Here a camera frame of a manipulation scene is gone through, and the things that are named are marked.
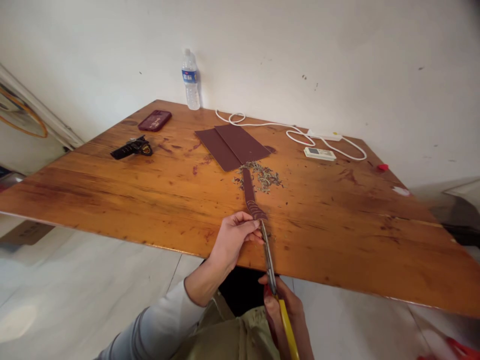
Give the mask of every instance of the power strip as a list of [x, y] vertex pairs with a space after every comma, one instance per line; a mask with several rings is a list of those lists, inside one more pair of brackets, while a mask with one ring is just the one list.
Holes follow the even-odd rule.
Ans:
[[309, 137], [312, 139], [320, 139], [323, 138], [325, 140], [329, 141], [340, 141], [342, 140], [342, 135], [335, 131], [313, 131], [312, 129], [309, 129], [308, 132], [306, 133]]

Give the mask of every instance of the right hand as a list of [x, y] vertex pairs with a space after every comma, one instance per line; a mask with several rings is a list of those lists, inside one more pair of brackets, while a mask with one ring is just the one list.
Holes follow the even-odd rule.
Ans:
[[[313, 359], [314, 353], [312, 352], [312, 345], [310, 344], [304, 305], [279, 276], [275, 276], [275, 280], [278, 296], [285, 301], [286, 311], [288, 312], [291, 328], [295, 335], [298, 355], [301, 360]], [[258, 282], [263, 285], [268, 285], [267, 274], [258, 279]], [[280, 314], [280, 304], [277, 299], [272, 296], [271, 291], [265, 291], [263, 293], [263, 302], [265, 304], [265, 315], [268, 321], [268, 327], [270, 328], [271, 337], [280, 352], [280, 358], [282, 360], [290, 359], [290, 349], [282, 322], [282, 316]]]

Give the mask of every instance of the left hand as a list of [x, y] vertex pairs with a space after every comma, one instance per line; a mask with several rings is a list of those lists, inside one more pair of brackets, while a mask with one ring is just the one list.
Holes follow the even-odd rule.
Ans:
[[255, 241], [264, 244], [259, 226], [259, 220], [254, 220], [243, 211], [223, 218], [208, 260], [228, 273], [231, 272], [237, 265], [240, 248], [244, 242]]

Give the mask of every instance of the white power cord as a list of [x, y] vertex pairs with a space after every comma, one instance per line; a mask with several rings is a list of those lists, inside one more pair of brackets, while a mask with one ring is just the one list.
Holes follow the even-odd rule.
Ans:
[[[242, 122], [243, 120], [245, 120], [246, 116], [244, 113], [242, 112], [237, 112], [237, 113], [233, 113], [232, 115], [230, 115], [228, 117], [228, 120], [224, 119], [223, 117], [221, 117], [219, 115], [219, 111], [218, 110], [215, 110], [215, 114], [220, 118], [222, 119], [224, 122], [226, 123], [230, 123], [232, 125], [235, 125], [235, 126], [266, 126], [266, 125], [277, 125], [277, 126], [284, 126], [284, 127], [287, 127], [287, 128], [292, 128], [292, 129], [295, 129], [295, 131], [293, 130], [287, 130], [286, 131], [286, 135], [292, 139], [294, 142], [296, 143], [299, 143], [299, 144], [302, 144], [302, 145], [306, 145], [308, 147], [315, 147], [317, 144], [315, 144], [315, 141], [312, 140], [312, 138], [310, 136], [308, 136], [306, 133], [302, 132], [300, 129], [298, 129], [297, 127], [293, 126], [293, 125], [285, 125], [285, 124], [281, 124], [281, 123], [278, 123], [278, 122], [265, 122], [265, 123], [261, 123], [261, 124], [239, 124], [240, 122]], [[232, 121], [232, 118], [234, 116], [240, 116], [242, 117], [240, 120], [237, 120], [237, 121]], [[292, 136], [290, 136], [290, 133], [292, 134], [298, 134], [298, 135], [302, 135], [304, 137], [306, 137], [308, 139], [308, 141], [310, 141], [310, 143], [306, 143], [306, 142], [303, 142], [303, 141], [300, 141], [300, 140], [297, 140], [295, 138], [293, 138]], [[340, 151], [338, 150], [337, 148], [334, 148], [333, 146], [330, 146], [328, 142], [325, 141], [325, 139], [321, 136], [318, 136], [320, 138], [320, 140], [322, 140], [325, 145], [327, 145], [330, 149], [332, 149], [333, 151], [336, 151], [344, 156], [346, 156], [347, 158], [349, 159], [352, 159], [352, 160], [365, 160], [367, 158], [367, 154], [365, 153], [365, 151], [360, 147], [358, 146], [357, 144], [351, 142], [350, 140], [348, 140], [347, 138], [344, 138], [343, 136], [341, 137], [343, 140], [345, 140], [346, 142], [352, 144], [354, 147], [356, 147], [358, 150], [361, 151], [361, 153], [363, 154], [363, 157], [353, 157], [353, 156], [350, 156], [346, 153], [344, 153], [343, 151]]]

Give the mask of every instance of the sandpaper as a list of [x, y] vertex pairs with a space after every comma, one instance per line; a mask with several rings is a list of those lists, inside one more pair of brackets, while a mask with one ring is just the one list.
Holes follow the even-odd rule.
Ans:
[[216, 131], [242, 164], [266, 158], [270, 151], [240, 126], [215, 126]]
[[255, 191], [252, 184], [252, 177], [250, 171], [247, 168], [243, 168], [243, 192], [245, 193], [245, 202], [250, 215], [253, 216], [255, 220], [268, 220], [267, 214], [259, 208], [255, 202]]
[[242, 165], [215, 128], [195, 131], [195, 134], [223, 171], [229, 172], [238, 169]]

